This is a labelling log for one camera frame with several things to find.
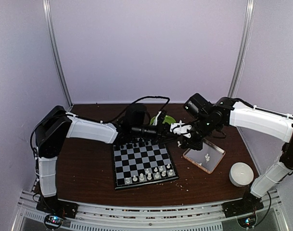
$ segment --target green object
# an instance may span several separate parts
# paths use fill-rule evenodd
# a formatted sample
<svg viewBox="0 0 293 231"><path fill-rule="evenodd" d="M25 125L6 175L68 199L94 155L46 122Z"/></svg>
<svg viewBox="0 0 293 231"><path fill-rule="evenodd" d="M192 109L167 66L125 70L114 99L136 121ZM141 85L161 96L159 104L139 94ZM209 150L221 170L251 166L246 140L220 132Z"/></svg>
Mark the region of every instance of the green object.
<svg viewBox="0 0 293 231"><path fill-rule="evenodd" d="M154 116L154 117L151 119L151 122L150 122L151 125L153 124L155 118L156 118L156 117ZM176 120L175 120L173 117L167 115L162 123L163 123L163 124L164 124L164 123L172 124L172 123L176 123Z"/></svg>

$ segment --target white wall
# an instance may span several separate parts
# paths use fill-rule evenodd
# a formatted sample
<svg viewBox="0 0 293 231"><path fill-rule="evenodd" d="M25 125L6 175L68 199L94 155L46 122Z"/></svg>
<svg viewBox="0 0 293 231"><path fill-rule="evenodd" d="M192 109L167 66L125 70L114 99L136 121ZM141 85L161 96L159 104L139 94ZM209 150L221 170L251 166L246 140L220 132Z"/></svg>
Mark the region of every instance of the white wall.
<svg viewBox="0 0 293 231"><path fill-rule="evenodd" d="M66 101L42 2L0 0L0 231L35 180L30 132L56 104Z"/></svg>
<svg viewBox="0 0 293 231"><path fill-rule="evenodd" d="M226 96L247 0L56 0L51 12L74 103L196 92Z"/></svg>
<svg viewBox="0 0 293 231"><path fill-rule="evenodd" d="M257 1L237 97L293 114L293 0ZM264 172L280 155L283 143L258 132L243 129L243 133ZM293 230L293 175L278 189Z"/></svg>

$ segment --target white cylinder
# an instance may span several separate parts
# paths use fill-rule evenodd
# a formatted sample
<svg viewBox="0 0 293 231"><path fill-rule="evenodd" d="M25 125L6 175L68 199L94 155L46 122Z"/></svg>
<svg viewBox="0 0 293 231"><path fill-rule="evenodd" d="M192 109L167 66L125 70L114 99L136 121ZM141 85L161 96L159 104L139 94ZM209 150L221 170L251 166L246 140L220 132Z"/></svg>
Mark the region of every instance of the white cylinder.
<svg viewBox="0 0 293 231"><path fill-rule="evenodd" d="M237 187L244 187L253 181L254 173L249 165L238 162L229 171L229 179Z"/></svg>

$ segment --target white robotic arm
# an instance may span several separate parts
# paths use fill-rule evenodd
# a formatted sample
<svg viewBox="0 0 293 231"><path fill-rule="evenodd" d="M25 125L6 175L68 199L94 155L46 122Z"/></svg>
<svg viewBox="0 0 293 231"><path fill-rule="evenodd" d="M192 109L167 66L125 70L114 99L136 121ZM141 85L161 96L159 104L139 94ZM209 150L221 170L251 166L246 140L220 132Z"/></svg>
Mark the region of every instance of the white robotic arm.
<svg viewBox="0 0 293 231"><path fill-rule="evenodd" d="M268 190L293 172L292 115L271 112L252 106L241 99L227 97L212 104L199 94L190 97L183 107L195 118L194 121L187 124L180 121L171 126L163 125L165 112L160 112L156 117L155 125L142 125L144 109L143 106L137 105L135 109L138 109L138 113L135 114L131 108L128 113L130 119L124 120L123 125L119 126L119 124L83 119L56 106L36 129L38 153L36 158L38 159L41 194L45 198L45 204L48 203L51 207L56 205L54 210L60 207L57 204L55 186L56 161L65 138L72 137L115 143L132 135L140 138L159 137L166 140L171 137L174 140L175 137L182 136L181 148L195 150L201 150L203 139L214 130L221 131L224 126L249 128L277 137L285 142L282 156L265 174L253 182L249 196L244 196L243 199L252 204L259 203L259 199ZM226 204L225 208L231 211L230 207L230 204Z"/></svg>

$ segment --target chessboard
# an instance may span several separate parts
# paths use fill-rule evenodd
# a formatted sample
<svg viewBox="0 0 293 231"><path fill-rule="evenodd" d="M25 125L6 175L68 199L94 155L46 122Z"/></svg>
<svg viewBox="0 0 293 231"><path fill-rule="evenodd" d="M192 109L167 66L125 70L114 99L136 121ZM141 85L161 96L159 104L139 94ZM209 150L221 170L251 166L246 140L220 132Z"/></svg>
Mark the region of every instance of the chessboard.
<svg viewBox="0 0 293 231"><path fill-rule="evenodd" d="M113 149L115 189L178 179L174 162L164 144L140 141L114 145Z"/></svg>

